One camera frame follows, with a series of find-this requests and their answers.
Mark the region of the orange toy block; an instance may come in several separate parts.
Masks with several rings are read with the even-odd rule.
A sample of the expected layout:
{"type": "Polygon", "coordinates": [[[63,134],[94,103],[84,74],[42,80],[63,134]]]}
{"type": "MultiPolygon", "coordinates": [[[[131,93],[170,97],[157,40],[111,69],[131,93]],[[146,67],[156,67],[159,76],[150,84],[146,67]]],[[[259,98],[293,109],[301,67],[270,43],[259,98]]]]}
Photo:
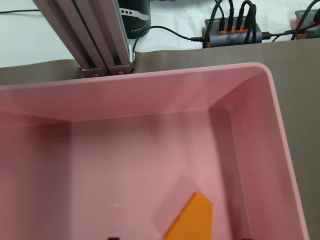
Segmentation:
{"type": "Polygon", "coordinates": [[[210,240],[212,236],[213,203],[194,192],[169,228],[164,240],[210,240]]]}

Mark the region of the pink plastic box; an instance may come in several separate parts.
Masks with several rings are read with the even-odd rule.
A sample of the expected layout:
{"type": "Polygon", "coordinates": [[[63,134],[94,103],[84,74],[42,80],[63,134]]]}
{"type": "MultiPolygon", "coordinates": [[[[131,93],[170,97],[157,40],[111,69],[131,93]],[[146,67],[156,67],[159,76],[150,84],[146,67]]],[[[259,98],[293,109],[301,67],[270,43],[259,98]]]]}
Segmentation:
{"type": "Polygon", "coordinates": [[[1,87],[1,239],[161,240],[194,192],[213,240],[309,238],[265,65],[1,87]]]}

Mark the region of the grey orange usb hub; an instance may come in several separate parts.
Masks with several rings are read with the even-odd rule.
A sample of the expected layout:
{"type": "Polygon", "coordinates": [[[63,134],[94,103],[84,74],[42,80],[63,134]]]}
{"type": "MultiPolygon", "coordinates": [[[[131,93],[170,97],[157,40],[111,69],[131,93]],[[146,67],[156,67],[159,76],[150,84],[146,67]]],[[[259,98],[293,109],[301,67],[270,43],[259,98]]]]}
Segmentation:
{"type": "Polygon", "coordinates": [[[271,38],[271,34],[269,32],[262,32],[258,24],[256,23],[256,38],[255,42],[253,42],[253,30],[251,30],[248,42],[245,43],[247,31],[246,27],[249,27],[250,23],[245,24],[246,16],[243,17],[241,27],[239,30],[236,29],[236,23],[238,17],[233,19],[232,29],[228,30],[228,20],[226,17],[224,19],[225,27],[224,29],[220,27],[221,18],[215,18],[212,23],[212,27],[210,30],[209,38],[205,46],[207,48],[215,48],[215,47],[226,47],[226,46],[236,46],[236,45],[244,45],[244,44],[257,44],[261,43],[263,40],[269,40],[271,38]]]}
{"type": "Polygon", "coordinates": [[[300,26],[300,31],[296,34],[295,39],[315,39],[320,37],[320,10],[311,9],[306,15],[305,20],[300,26]]]}

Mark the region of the black water bottle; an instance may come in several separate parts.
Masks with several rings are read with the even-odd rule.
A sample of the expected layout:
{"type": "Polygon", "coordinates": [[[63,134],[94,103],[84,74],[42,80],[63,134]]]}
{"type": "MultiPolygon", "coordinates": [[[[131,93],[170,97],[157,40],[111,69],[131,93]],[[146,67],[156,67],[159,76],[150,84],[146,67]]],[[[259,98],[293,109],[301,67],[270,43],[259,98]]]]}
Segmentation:
{"type": "Polygon", "coordinates": [[[118,5],[128,39],[136,39],[142,30],[151,26],[149,0],[118,0],[118,5]]]}

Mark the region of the aluminium frame post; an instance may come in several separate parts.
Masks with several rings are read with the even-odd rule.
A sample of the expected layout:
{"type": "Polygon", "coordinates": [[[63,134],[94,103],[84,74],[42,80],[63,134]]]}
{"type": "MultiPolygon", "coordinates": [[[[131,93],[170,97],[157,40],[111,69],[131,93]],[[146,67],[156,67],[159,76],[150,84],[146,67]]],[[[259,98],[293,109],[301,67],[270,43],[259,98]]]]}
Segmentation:
{"type": "Polygon", "coordinates": [[[132,73],[133,52],[116,0],[36,0],[34,4],[86,78],[132,73]]]}

